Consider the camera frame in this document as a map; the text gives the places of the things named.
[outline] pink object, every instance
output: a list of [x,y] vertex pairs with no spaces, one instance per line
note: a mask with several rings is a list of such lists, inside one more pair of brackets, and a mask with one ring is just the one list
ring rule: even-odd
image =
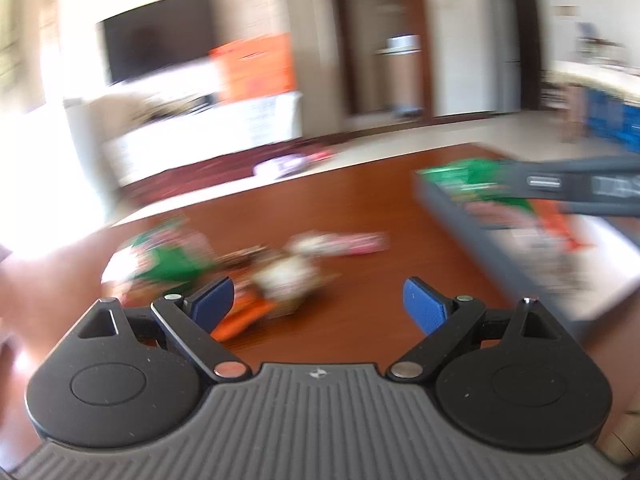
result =
[[254,175],[265,180],[277,180],[304,171],[313,162],[325,160],[332,156],[334,156],[334,152],[331,150],[324,150],[307,156],[300,154],[278,156],[257,164],[254,167]]
[[377,253],[386,249],[384,233],[304,233],[294,236],[287,248],[295,254],[307,256],[343,256],[346,254]]

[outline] doorway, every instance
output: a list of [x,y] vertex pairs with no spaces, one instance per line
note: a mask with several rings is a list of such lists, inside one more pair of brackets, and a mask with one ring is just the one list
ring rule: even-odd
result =
[[[410,123],[420,119],[430,96],[425,92],[424,59],[420,49],[426,44],[423,30],[415,30],[414,14],[424,16],[421,0],[333,0],[335,30],[340,58],[340,78],[347,113],[344,130],[370,130]],[[402,53],[390,51],[389,39],[415,36],[407,51],[415,45],[412,59],[400,59]],[[399,78],[406,62],[413,63],[408,83],[401,85],[401,98],[416,101],[415,107],[399,107],[394,77]]]
[[538,0],[492,0],[499,112],[542,108]]

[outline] black tv screen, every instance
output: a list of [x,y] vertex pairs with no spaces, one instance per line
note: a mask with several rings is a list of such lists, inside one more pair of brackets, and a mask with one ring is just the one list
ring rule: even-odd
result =
[[205,57],[217,46],[212,0],[160,0],[102,22],[111,83]]

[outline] gray ribbed panel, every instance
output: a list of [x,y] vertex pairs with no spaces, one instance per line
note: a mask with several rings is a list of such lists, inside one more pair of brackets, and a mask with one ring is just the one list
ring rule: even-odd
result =
[[113,452],[43,445],[29,480],[618,480],[590,446],[550,455],[492,449],[453,428],[418,386],[372,365],[266,364],[213,388],[171,435]]

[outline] wooden table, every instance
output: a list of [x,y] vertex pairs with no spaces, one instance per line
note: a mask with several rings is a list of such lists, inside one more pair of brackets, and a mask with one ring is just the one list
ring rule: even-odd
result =
[[[249,190],[181,212],[219,253],[280,246],[307,230],[384,231],[390,247],[367,256],[327,258],[340,277],[295,315],[264,322],[229,348],[261,362],[376,362],[381,370],[420,341],[402,308],[404,280],[422,277],[448,296],[470,294],[511,306],[449,234],[418,206],[412,172],[459,158],[496,156],[473,145],[398,156]],[[102,271],[117,247],[157,224],[149,218],[105,229],[38,261],[9,257],[0,266],[0,466],[12,468],[39,443],[24,408],[30,375],[66,330],[99,297]],[[590,347],[609,377],[618,415],[638,387],[633,377],[640,309],[628,307]]]

